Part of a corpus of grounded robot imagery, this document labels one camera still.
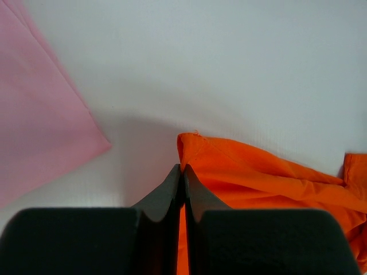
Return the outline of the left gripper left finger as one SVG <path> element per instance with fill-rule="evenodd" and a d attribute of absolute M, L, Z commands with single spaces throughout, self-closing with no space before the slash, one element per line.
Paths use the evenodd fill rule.
<path fill-rule="evenodd" d="M 131 207 L 28 208 L 1 235 L 2 274 L 176 274 L 181 169 Z"/>

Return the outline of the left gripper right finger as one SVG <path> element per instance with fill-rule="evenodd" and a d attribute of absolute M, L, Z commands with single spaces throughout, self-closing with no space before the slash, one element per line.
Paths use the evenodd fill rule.
<path fill-rule="evenodd" d="M 190 274 L 359 274 L 337 221 L 316 209 L 233 209 L 187 166 Z"/>

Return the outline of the orange t shirt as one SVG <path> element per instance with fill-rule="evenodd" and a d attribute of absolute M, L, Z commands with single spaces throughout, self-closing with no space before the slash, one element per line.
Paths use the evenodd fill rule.
<path fill-rule="evenodd" d="M 232 208 L 328 211 L 366 272 L 365 154 L 347 154 L 338 178 L 248 144 L 197 133 L 179 134 L 177 150 L 181 166 L 190 165 L 200 182 Z"/>

